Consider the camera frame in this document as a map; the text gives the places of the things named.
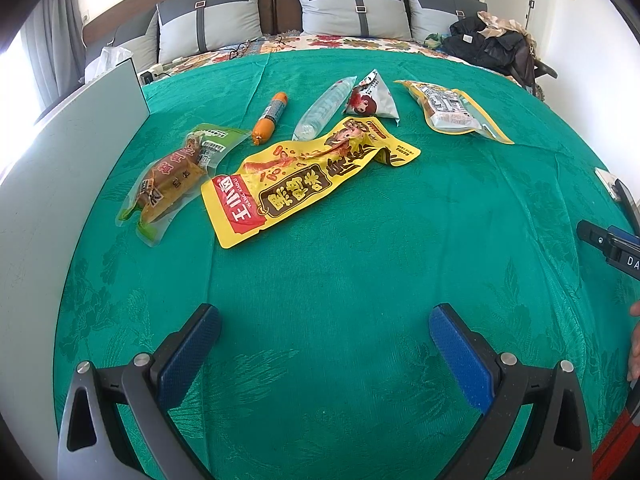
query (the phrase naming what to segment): gray pillow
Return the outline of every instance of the gray pillow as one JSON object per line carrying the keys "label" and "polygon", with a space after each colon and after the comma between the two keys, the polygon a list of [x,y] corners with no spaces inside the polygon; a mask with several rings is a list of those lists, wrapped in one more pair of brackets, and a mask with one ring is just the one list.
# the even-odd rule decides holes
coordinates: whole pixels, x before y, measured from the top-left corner
{"label": "gray pillow", "polygon": [[262,35],[258,0],[165,0],[158,12],[160,63]]}
{"label": "gray pillow", "polygon": [[300,0],[307,34],[410,40],[404,0]]}
{"label": "gray pillow", "polygon": [[450,35],[449,26],[486,10],[478,0],[409,0],[411,34],[418,43],[431,34]]}
{"label": "gray pillow", "polygon": [[133,66],[136,72],[142,72],[158,62],[158,12],[149,9],[131,18],[98,41],[86,46],[84,80],[91,81],[95,76],[102,48],[105,46],[123,46],[133,54]]}

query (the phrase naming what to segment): metal screw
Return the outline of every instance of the metal screw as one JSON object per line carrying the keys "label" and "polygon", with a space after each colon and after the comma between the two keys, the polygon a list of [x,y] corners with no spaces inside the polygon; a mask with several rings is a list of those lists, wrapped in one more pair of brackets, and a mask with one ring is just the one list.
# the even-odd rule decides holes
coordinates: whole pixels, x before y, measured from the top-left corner
{"label": "metal screw", "polygon": [[89,371],[90,367],[91,364],[89,363],[89,361],[80,361],[78,363],[78,366],[76,367],[76,372],[78,372],[79,374],[85,374]]}
{"label": "metal screw", "polygon": [[571,361],[567,361],[566,359],[560,361],[560,367],[567,373],[571,373],[574,371],[574,364]]}
{"label": "metal screw", "polygon": [[146,366],[148,362],[151,361],[151,356],[142,352],[142,354],[138,354],[133,358],[133,364],[136,366]]}
{"label": "metal screw", "polygon": [[510,352],[505,352],[500,355],[500,361],[502,361],[507,366],[513,366],[518,362],[518,358]]}

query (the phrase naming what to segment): snack package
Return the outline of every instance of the snack package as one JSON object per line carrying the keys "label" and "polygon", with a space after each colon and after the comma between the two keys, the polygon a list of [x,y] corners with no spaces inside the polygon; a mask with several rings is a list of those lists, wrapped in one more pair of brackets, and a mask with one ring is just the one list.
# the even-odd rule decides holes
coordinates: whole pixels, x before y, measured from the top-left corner
{"label": "snack package", "polygon": [[353,87],[343,113],[360,116],[376,115],[395,119],[396,123],[400,122],[396,103],[377,70],[373,70]]}
{"label": "snack package", "polygon": [[513,144],[482,107],[462,90],[419,81],[395,82],[405,86],[422,106],[424,119],[432,130],[448,135],[477,132],[487,139]]}
{"label": "snack package", "polygon": [[250,132],[199,124],[183,146],[149,164],[129,191],[116,216],[121,226],[140,211],[137,234],[147,245],[157,245],[180,209],[200,195],[200,186],[215,174],[220,160]]}
{"label": "snack package", "polygon": [[235,174],[207,180],[202,197],[228,249],[325,197],[373,158],[402,166],[418,155],[379,120],[347,117],[319,139],[288,140],[247,157]]}

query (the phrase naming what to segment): curtain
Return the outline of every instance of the curtain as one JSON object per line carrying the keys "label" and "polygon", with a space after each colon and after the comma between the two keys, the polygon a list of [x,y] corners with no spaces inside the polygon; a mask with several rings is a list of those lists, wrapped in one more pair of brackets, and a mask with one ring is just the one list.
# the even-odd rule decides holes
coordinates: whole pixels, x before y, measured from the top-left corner
{"label": "curtain", "polygon": [[45,110],[77,89],[84,75],[78,0],[40,0],[20,34]]}

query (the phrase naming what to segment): yellow snack package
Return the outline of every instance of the yellow snack package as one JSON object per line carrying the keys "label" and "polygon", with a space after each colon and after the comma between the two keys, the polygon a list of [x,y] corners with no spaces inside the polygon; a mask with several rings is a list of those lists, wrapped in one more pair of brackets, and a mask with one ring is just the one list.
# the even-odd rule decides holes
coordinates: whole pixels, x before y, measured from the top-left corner
{"label": "yellow snack package", "polygon": [[202,185],[220,245],[239,244],[331,193],[372,159],[402,166],[420,150],[376,118],[346,117],[313,140],[287,140],[248,156],[235,174]]}
{"label": "yellow snack package", "polygon": [[514,144],[482,107],[468,94],[454,88],[420,81],[394,81],[405,86],[424,111],[424,119],[432,130],[447,135],[477,132],[503,144]]}

